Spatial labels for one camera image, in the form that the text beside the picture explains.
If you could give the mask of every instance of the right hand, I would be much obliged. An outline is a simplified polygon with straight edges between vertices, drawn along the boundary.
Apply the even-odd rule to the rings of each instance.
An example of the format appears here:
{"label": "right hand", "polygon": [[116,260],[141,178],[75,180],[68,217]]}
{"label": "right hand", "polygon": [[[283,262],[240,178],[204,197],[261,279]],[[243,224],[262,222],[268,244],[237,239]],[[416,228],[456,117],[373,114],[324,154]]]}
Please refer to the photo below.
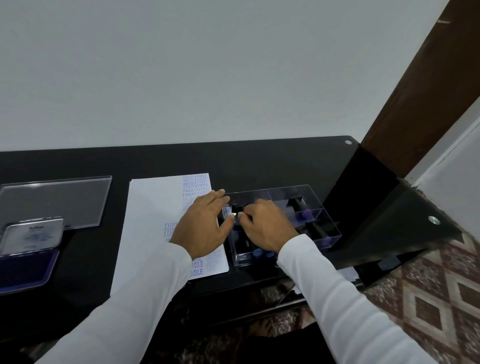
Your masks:
{"label": "right hand", "polygon": [[260,198],[255,204],[245,206],[238,217],[252,243],[268,251],[279,253],[287,241],[298,235],[287,216],[273,201]]}

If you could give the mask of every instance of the sheet of paper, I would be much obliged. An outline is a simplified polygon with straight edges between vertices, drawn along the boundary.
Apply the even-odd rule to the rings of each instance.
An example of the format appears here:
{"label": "sheet of paper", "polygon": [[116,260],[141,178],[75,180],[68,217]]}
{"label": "sheet of paper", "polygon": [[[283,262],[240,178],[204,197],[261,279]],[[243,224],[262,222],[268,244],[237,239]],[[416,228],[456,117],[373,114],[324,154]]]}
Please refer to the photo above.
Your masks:
{"label": "sheet of paper", "polygon": [[[158,244],[167,243],[180,218],[194,202],[212,190],[208,173],[132,180],[110,294],[143,266]],[[192,262],[190,279],[228,271],[225,248]]]}

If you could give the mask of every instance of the white wall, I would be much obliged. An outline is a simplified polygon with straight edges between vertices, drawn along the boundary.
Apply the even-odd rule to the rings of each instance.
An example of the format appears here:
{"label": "white wall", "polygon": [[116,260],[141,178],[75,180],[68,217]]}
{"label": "white wall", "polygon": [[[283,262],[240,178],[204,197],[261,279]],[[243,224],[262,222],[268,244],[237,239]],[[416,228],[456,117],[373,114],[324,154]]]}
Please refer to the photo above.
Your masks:
{"label": "white wall", "polygon": [[480,240],[480,98],[406,179]]}
{"label": "white wall", "polygon": [[447,0],[0,0],[0,150],[352,135]]}

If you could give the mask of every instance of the foot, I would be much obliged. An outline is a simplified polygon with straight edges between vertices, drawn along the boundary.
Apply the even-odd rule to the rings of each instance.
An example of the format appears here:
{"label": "foot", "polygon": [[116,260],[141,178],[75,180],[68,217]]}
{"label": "foot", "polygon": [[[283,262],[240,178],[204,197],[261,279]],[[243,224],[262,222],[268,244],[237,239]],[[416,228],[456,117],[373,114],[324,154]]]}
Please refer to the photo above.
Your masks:
{"label": "foot", "polygon": [[273,322],[270,319],[254,322],[250,325],[247,336],[265,336],[271,338],[274,335]]}

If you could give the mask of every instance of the clear acrylic box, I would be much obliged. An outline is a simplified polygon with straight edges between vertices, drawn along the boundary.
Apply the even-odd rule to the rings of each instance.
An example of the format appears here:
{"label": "clear acrylic box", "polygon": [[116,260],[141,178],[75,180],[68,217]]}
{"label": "clear acrylic box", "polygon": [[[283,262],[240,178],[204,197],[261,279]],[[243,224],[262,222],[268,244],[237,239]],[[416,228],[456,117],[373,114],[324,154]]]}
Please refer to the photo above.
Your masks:
{"label": "clear acrylic box", "polygon": [[[230,201],[222,208],[219,218],[243,211],[256,200],[272,200],[285,212],[293,227],[300,234],[307,234],[319,249],[329,248],[342,236],[336,224],[330,219],[311,187],[301,186],[270,188],[226,194]],[[275,252],[268,252],[253,244],[247,237],[237,218],[232,232],[228,235],[233,264],[243,266],[263,259],[276,259]]]}

